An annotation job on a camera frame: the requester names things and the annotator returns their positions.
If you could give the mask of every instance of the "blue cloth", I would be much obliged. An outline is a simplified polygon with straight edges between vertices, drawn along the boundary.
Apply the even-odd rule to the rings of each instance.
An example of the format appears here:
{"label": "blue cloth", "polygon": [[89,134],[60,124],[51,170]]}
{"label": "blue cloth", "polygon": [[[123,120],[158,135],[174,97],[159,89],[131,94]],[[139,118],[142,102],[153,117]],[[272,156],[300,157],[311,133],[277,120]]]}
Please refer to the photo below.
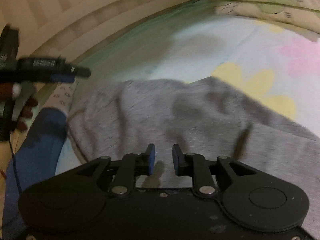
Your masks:
{"label": "blue cloth", "polygon": [[[27,138],[16,153],[16,163],[22,190],[55,175],[58,158],[66,139],[66,116],[54,108],[44,108],[34,120]],[[7,169],[3,240],[11,240],[26,229],[19,210],[19,192],[12,161]]]}

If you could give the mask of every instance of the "blue gripper pad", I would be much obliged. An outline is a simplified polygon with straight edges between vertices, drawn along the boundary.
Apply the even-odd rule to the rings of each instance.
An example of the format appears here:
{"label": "blue gripper pad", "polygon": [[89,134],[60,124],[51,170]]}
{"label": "blue gripper pad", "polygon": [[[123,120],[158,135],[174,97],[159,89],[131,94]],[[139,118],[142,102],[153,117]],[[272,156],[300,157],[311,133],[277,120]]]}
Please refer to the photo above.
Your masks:
{"label": "blue gripper pad", "polygon": [[63,82],[63,83],[73,83],[75,81],[75,76],[63,75],[63,74],[52,74],[50,76],[51,82]]}
{"label": "blue gripper pad", "polygon": [[149,156],[149,175],[152,175],[153,173],[153,167],[155,166],[155,158],[156,158],[156,147],[155,145],[152,145],[152,149],[150,151],[150,156]]}

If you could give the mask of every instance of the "bed sheet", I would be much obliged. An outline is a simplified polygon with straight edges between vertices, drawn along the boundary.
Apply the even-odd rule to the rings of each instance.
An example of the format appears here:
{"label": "bed sheet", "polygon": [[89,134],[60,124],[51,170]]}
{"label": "bed sheet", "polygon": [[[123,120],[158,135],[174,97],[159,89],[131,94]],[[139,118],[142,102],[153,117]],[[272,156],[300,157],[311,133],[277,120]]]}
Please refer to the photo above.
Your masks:
{"label": "bed sheet", "polygon": [[[92,70],[74,100],[100,79],[215,76],[320,136],[319,35],[292,25],[214,15],[199,0],[134,28],[80,65]],[[80,165],[66,140],[56,174]]]}

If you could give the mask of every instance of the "black handheld device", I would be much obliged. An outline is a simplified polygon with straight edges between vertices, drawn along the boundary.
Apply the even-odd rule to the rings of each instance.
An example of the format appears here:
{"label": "black handheld device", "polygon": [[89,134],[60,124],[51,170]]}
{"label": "black handheld device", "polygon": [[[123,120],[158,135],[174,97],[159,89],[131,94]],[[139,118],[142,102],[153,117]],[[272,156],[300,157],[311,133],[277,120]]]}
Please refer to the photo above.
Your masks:
{"label": "black handheld device", "polygon": [[191,188],[135,188],[137,176],[153,172],[153,144],[32,185],[19,198],[28,228],[17,240],[315,240],[301,228],[309,200],[299,187],[227,156],[184,154],[177,144],[172,157]]}
{"label": "black handheld device", "polygon": [[30,96],[36,92],[32,82],[73,83],[74,77],[90,77],[87,68],[66,63],[58,57],[25,57],[16,59],[19,48],[19,31],[6,25],[0,35],[0,83],[21,84],[20,96],[0,101],[0,141],[9,141],[17,119]]}

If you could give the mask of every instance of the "gray towel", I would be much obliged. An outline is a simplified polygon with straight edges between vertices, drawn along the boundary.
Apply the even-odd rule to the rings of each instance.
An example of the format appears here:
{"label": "gray towel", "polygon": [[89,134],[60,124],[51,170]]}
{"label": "gray towel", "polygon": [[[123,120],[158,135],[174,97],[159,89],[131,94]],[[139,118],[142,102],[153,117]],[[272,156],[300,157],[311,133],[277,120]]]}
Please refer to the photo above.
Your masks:
{"label": "gray towel", "polygon": [[154,143],[154,175],[141,176],[137,187],[192,185],[174,174],[175,143],[208,160],[233,156],[292,182],[310,199],[304,227],[320,238],[320,139],[218,79],[104,81],[72,106],[68,125],[82,162],[102,155],[118,160]]}

